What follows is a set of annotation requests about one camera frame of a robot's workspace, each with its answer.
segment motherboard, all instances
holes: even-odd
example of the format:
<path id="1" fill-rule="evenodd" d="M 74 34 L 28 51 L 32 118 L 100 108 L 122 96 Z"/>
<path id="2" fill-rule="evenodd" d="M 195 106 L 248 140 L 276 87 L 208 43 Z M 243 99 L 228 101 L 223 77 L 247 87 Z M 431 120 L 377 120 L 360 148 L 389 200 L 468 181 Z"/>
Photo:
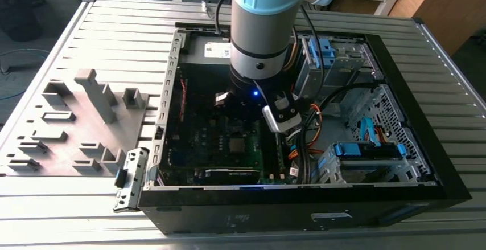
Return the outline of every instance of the motherboard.
<path id="1" fill-rule="evenodd" d="M 186 96 L 177 127 L 168 140 L 169 185 L 251 185 L 285 183 L 280 136 L 264 119 L 229 118 L 212 106 L 213 96 Z"/>

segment black cable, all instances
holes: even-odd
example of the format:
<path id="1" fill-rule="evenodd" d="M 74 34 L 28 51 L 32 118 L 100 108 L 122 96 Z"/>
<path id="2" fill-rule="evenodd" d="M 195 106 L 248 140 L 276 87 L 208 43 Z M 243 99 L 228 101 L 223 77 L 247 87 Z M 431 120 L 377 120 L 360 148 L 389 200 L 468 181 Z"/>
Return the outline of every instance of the black cable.
<path id="1" fill-rule="evenodd" d="M 332 102 L 332 100 L 341 94 L 345 93 L 347 91 L 356 89 L 356 88 L 368 88 L 372 89 L 375 87 L 377 87 L 380 84 L 383 84 L 381 81 L 375 81 L 372 83 L 353 83 L 349 85 L 345 85 L 340 88 L 337 88 L 325 98 L 324 100 L 320 102 L 319 104 L 319 110 L 320 112 L 323 112 L 325 106 Z M 312 122 L 312 117 L 316 115 L 316 110 L 312 109 L 311 110 L 311 114 L 307 116 L 305 121 L 301 124 L 301 128 L 300 128 L 300 133 L 299 133 L 299 138 L 296 141 L 296 150 L 297 150 L 297 162 L 299 162 L 299 173 L 300 173 L 300 166 L 307 168 L 304 173 L 303 173 L 303 177 L 301 177 L 301 183 L 309 183 L 311 182 L 311 177 L 309 177 L 309 161 L 308 161 L 308 152 L 307 152 L 307 144 L 305 144 L 305 131 L 307 128 Z"/>
<path id="2" fill-rule="evenodd" d="M 316 29 L 313 28 L 312 21 L 311 21 L 308 15 L 307 15 L 307 11 L 305 11 L 303 5 L 300 5 L 300 11 L 301 11 L 301 13 L 304 15 L 303 17 L 305 18 L 307 24 L 308 24 L 308 26 L 311 28 L 311 31 L 312 31 L 313 38 L 315 38 L 316 43 L 317 43 L 317 56 L 319 56 L 319 60 L 320 60 L 320 83 L 319 83 L 319 88 L 317 88 L 316 94 L 313 95 L 313 97 L 311 99 L 311 101 L 313 102 L 313 100 L 319 96 L 319 93 L 320 93 L 320 90 L 321 90 L 321 86 L 324 84 L 324 57 L 321 56 L 320 42 L 319 42 L 319 37 L 317 37 Z"/>
<path id="3" fill-rule="evenodd" d="M 221 4 L 223 4 L 224 0 L 219 0 L 217 1 L 217 6 L 216 6 L 216 13 L 213 15 L 213 26 L 216 28 L 216 34 L 221 35 L 221 30 L 219 28 L 219 10 L 221 9 Z"/>

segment white label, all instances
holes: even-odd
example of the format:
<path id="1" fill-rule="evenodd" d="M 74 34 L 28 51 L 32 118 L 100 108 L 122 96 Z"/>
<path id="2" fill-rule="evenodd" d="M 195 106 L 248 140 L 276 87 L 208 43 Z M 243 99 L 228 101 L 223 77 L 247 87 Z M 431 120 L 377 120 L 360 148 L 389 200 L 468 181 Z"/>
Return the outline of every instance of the white label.
<path id="1" fill-rule="evenodd" d="M 311 219 L 316 222 L 316 219 L 321 218 L 331 218 L 333 220 L 335 218 L 351 218 L 352 216 L 348 213 L 312 213 Z"/>
<path id="2" fill-rule="evenodd" d="M 289 168 L 289 173 L 288 173 L 291 176 L 299 176 L 299 169 L 296 169 L 296 168 L 293 168 L 293 167 L 291 167 Z"/>
<path id="3" fill-rule="evenodd" d="M 208 42 L 204 45 L 205 58 L 229 58 L 231 43 Z"/>

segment aluminum extrusion table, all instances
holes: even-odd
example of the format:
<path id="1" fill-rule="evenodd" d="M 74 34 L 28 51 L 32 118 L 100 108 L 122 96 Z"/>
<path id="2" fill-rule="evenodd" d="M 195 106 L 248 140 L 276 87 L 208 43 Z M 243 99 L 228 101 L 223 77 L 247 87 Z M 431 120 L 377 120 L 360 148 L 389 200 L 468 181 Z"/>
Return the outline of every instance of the aluminum extrusion table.
<path id="1" fill-rule="evenodd" d="M 412 19 L 308 12 L 317 30 L 377 34 L 420 104 L 472 200 L 447 210 L 419 214 L 387 228 L 323 232 L 267 232 L 165 237 L 144 214 L 113 214 L 113 178 L 0 178 L 0 245 L 195 244 L 199 249 L 325 246 L 340 249 L 450 249 L 486 242 L 486 107 L 425 26 Z M 220 21 L 229 23 L 229 7 Z M 42 86 L 62 80 L 69 69 L 90 67 L 113 89 L 133 87 L 150 97 L 138 146 L 149 146 L 164 81 L 173 23 L 209 23 L 199 4 L 146 0 L 82 1 L 44 65 L 0 132 L 0 148 L 24 122 Z M 307 25 L 297 15 L 295 25 Z"/>

